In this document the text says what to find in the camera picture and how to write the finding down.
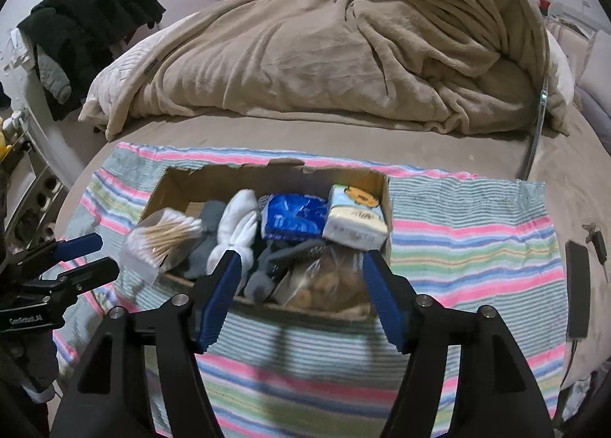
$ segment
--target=cardboard box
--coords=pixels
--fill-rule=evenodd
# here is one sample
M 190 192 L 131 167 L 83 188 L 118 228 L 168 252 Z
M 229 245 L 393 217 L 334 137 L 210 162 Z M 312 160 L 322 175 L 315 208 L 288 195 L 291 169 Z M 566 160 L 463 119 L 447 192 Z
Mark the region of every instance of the cardboard box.
M 355 186 L 379 198 L 389 231 L 392 231 L 392 207 L 386 175 L 362 168 L 308 167 L 304 165 L 303 161 L 289 158 L 276 159 L 268 165 L 211 164 L 197 170 L 170 167 L 151 194 L 142 219 L 165 207 L 172 207 L 172 209 L 197 217 L 203 202 L 220 200 L 227 203 L 242 189 L 254 190 L 257 198 L 270 194 L 307 194 L 328 198 L 334 184 Z M 390 240 L 387 240 L 382 252 L 388 261 Z M 160 280 L 169 281 L 173 288 L 178 287 L 182 290 L 187 290 L 193 285 L 192 281 L 173 276 L 171 272 L 161 275 Z M 244 297 L 236 296 L 235 300 L 241 304 L 254 306 Z M 325 318 L 346 319 L 348 317 L 353 319 L 350 315 L 304 311 L 272 303 L 265 303 L 257 307 L 307 313 Z

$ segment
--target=black phone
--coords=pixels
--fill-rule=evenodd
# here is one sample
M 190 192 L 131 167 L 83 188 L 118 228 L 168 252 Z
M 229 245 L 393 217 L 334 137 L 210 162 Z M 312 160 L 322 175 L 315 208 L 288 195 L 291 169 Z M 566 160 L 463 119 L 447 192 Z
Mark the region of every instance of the black phone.
M 585 339 L 590 324 L 590 258 L 588 249 L 574 241 L 566 243 L 566 279 L 569 297 L 570 339 Z

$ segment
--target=screw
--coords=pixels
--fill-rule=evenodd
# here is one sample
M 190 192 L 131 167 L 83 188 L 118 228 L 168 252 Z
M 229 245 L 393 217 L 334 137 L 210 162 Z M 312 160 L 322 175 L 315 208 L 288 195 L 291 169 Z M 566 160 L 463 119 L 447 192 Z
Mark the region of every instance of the screw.
M 111 316 L 111 319 L 118 319 L 125 314 L 125 309 L 123 307 L 113 307 L 109 310 L 108 315 Z
M 188 301 L 189 301 L 189 296 L 185 295 L 184 293 L 179 293 L 178 295 L 175 295 L 172 297 L 172 303 L 176 305 L 177 307 L 180 307 L 181 305 L 186 304 Z
M 433 304 L 433 297 L 429 295 L 418 295 L 416 303 L 421 307 L 430 307 Z
M 482 305 L 480 307 L 480 312 L 485 318 L 494 318 L 498 314 L 497 310 L 491 305 Z

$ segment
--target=blue tissue pack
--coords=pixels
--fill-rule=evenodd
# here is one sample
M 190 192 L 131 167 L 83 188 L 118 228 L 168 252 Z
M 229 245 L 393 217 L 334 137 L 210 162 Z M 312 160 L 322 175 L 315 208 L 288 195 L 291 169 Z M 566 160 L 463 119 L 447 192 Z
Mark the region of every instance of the blue tissue pack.
M 305 241 L 320 238 L 328 201 L 312 195 L 271 195 L 261 212 L 264 240 Z

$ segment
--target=black jacket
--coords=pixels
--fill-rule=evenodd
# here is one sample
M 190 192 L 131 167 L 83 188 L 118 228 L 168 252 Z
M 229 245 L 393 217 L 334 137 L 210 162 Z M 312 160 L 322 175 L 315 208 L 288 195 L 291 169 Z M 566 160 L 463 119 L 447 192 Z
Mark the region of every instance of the black jacket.
M 62 67 L 73 92 L 63 105 L 47 95 L 53 118 L 81 106 L 95 76 L 112 62 L 110 45 L 144 24 L 152 28 L 164 12 L 157 0 L 43 0 L 34 7 L 18 28 Z

